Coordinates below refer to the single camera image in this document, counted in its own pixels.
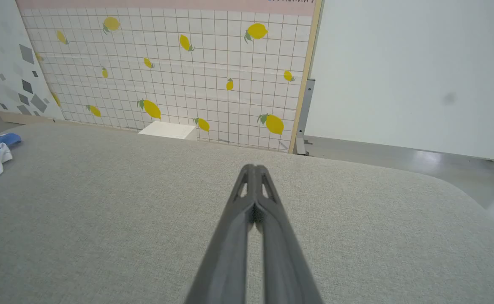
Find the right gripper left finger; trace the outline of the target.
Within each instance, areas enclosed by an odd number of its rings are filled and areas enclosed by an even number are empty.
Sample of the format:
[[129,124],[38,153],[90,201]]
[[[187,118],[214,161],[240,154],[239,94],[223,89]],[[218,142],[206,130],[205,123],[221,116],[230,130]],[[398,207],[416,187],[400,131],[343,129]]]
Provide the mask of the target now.
[[[187,304],[246,302],[248,233],[252,227],[255,166],[243,166],[191,284]],[[242,190],[247,188],[245,196]]]

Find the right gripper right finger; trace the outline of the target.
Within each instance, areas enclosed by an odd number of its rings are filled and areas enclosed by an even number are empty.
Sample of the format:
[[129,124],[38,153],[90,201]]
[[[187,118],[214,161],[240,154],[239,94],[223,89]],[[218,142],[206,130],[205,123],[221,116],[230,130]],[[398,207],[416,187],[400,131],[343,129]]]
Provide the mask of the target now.
[[323,300],[268,169],[255,166],[255,225],[262,234],[264,302]]

